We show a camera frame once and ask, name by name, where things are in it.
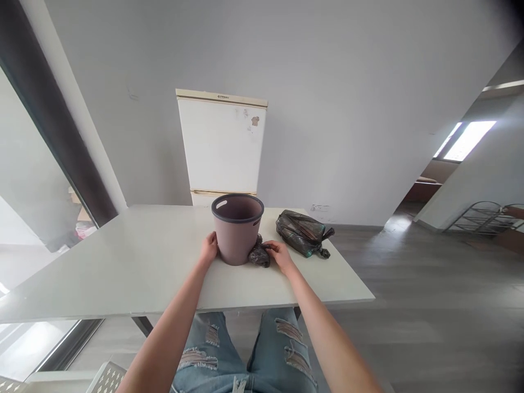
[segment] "jeans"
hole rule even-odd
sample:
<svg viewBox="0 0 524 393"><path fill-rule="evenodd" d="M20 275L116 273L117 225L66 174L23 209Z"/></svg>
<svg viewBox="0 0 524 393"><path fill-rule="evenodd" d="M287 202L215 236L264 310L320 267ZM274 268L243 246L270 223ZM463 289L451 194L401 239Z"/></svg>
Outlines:
<svg viewBox="0 0 524 393"><path fill-rule="evenodd" d="M171 389L173 393L316 391L292 307L264 312L247 366L229 338L224 314L196 314Z"/></svg>

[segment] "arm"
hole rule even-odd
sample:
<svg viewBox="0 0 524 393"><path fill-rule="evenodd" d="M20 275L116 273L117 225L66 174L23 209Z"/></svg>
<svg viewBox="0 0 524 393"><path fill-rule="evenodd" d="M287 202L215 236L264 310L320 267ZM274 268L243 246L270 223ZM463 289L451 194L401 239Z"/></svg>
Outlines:
<svg viewBox="0 0 524 393"><path fill-rule="evenodd" d="M197 310L204 277L216 255L217 237L213 232L203 240L198 262L140 348L118 393L169 391Z"/></svg>
<svg viewBox="0 0 524 393"><path fill-rule="evenodd" d="M269 241L267 252L291 283L320 367L333 393L381 393L363 359L296 267L284 243Z"/></svg>

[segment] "black door frame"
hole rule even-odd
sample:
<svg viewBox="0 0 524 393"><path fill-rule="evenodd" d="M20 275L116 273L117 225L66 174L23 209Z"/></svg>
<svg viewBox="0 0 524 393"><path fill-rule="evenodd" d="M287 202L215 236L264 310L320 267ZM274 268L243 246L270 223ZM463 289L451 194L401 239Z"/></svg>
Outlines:
<svg viewBox="0 0 524 393"><path fill-rule="evenodd" d="M0 1L0 67L93 223L100 228L116 217L115 206L18 0ZM35 371L66 370L102 321L78 321Z"/></svg>

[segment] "glass panel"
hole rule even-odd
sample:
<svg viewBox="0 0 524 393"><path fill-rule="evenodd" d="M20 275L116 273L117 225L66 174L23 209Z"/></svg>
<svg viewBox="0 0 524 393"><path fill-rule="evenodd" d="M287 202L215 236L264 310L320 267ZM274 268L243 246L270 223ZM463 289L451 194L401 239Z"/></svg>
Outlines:
<svg viewBox="0 0 524 393"><path fill-rule="evenodd" d="M0 296L95 230L0 69ZM75 322L0 325L0 375L26 379Z"/></svg>
<svg viewBox="0 0 524 393"><path fill-rule="evenodd" d="M471 122L444 159L462 161L496 122Z"/></svg>
<svg viewBox="0 0 524 393"><path fill-rule="evenodd" d="M444 141L444 143L442 144L441 147L438 148L437 152L435 153L435 155L433 156L433 158L437 158L438 155L440 154L440 152L442 151L442 149L444 148L444 146L449 142L449 140L451 139L451 137L453 136L453 134L455 133L455 131L457 131L457 129L460 127L460 125L462 124L461 123L457 123L457 125L455 126L455 128L453 129L453 131L451 131L451 133L448 135L448 137L446 138L446 140Z"/></svg>

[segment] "window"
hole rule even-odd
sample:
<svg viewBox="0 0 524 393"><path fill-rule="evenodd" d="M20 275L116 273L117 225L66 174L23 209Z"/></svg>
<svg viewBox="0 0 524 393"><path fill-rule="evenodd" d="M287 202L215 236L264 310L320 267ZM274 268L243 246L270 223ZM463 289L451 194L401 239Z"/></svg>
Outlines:
<svg viewBox="0 0 524 393"><path fill-rule="evenodd" d="M433 158L463 161L495 123L495 121L457 123Z"/></svg>
<svg viewBox="0 0 524 393"><path fill-rule="evenodd" d="M457 123L457 125L455 126L455 128L453 129L453 131L451 131L451 133L448 135L448 137L446 138L446 140L444 141L444 143L442 144L442 146L437 150L437 152L435 153L435 155L433 156L433 158L437 158L438 155L440 154L440 152L442 151L442 149L444 148L445 145L448 144L449 140L451 139L451 137L453 136L453 134L455 133L455 131L457 131L457 128L460 127L462 123Z"/></svg>

